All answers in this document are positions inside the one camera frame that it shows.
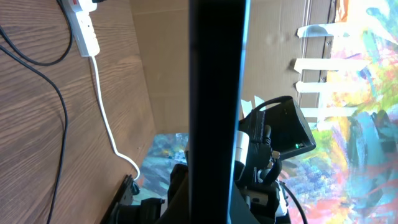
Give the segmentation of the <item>blue Galaxy smartphone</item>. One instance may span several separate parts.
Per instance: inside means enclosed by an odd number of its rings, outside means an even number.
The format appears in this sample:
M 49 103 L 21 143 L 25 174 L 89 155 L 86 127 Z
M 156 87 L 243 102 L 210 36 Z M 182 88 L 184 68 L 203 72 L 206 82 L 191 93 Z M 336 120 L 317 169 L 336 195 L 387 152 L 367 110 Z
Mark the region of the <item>blue Galaxy smartphone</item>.
M 189 219 L 228 223 L 250 1 L 189 2 Z

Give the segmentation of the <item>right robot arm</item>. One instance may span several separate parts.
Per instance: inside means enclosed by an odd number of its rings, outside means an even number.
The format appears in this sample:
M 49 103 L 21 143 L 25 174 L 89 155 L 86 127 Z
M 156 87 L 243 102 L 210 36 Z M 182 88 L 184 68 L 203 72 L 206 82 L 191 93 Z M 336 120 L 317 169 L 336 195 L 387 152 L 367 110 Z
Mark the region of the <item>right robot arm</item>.
M 282 161 L 315 146 L 291 96 L 265 101 L 232 124 L 195 113 L 187 163 L 172 170 L 159 223 L 288 223 Z

